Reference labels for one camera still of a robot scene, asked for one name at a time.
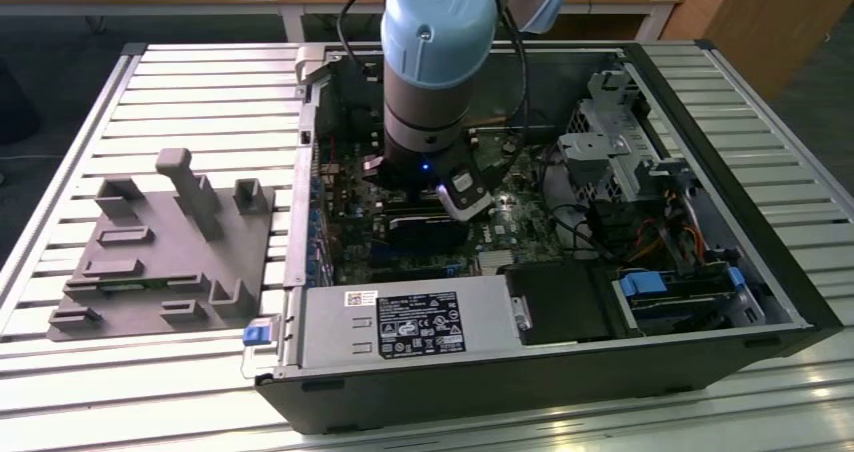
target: motherboard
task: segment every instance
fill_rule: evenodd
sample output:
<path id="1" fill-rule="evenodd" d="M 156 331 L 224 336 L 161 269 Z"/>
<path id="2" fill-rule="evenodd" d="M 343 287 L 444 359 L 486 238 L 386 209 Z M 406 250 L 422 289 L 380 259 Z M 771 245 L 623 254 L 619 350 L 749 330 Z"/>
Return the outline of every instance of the motherboard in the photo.
<path id="1" fill-rule="evenodd" d="M 507 136 L 471 132 L 478 161 L 492 163 L 508 153 Z M 555 223 L 536 188 L 540 157 L 519 156 L 494 191 L 494 207 L 460 223 L 444 212 L 431 191 L 379 188 L 362 177 L 360 143 L 322 149 L 320 176 L 335 283 L 364 284 L 495 274 L 512 263 L 559 259 Z"/>

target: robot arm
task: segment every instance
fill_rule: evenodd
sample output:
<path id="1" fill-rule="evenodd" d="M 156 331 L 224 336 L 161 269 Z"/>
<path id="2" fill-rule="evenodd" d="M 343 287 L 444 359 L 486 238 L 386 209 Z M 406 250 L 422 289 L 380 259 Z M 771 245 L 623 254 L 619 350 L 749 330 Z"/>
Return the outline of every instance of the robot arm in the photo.
<path id="1" fill-rule="evenodd" d="M 474 78 L 504 8 L 520 30 L 551 28 L 563 0 L 386 0 L 384 152 L 366 180 L 412 191 L 435 186 L 448 215 L 467 221 L 492 203 L 462 138 Z"/>

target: orange wire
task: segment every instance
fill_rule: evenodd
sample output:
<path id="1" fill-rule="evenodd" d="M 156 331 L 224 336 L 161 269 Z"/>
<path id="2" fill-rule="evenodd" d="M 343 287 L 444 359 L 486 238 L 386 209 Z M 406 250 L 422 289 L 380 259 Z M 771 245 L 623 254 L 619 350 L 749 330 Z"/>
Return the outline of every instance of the orange wire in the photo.
<path id="1" fill-rule="evenodd" d="M 703 235 L 700 234 L 699 230 L 696 230 L 695 227 L 691 226 L 684 226 L 682 227 L 682 230 L 686 230 L 691 233 L 691 236 L 694 237 L 694 252 L 696 253 L 696 260 L 699 260 L 699 263 L 704 263 L 703 260 Z"/>

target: gray vertical peg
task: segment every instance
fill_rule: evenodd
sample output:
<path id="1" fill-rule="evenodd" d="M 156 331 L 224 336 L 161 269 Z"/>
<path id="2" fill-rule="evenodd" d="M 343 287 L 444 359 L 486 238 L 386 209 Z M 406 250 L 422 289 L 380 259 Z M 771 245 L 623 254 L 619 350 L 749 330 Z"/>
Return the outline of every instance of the gray vertical peg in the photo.
<path id="1" fill-rule="evenodd" d="M 192 155 L 187 149 L 163 149 L 157 155 L 155 168 L 165 175 L 175 185 L 180 206 L 192 216 L 199 232 L 208 242 L 223 236 L 223 228 L 216 220 L 215 212 L 219 207 L 216 194 L 204 180 L 196 178 L 189 169 Z"/>

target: wooden cabinet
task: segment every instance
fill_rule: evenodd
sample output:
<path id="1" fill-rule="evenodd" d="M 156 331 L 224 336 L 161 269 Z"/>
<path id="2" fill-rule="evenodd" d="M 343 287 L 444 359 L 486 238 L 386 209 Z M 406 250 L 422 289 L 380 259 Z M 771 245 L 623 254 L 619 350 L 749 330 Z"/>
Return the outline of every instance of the wooden cabinet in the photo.
<path id="1" fill-rule="evenodd" d="M 766 100 L 825 40 L 854 0 L 684 0 L 662 39 L 710 39 Z"/>

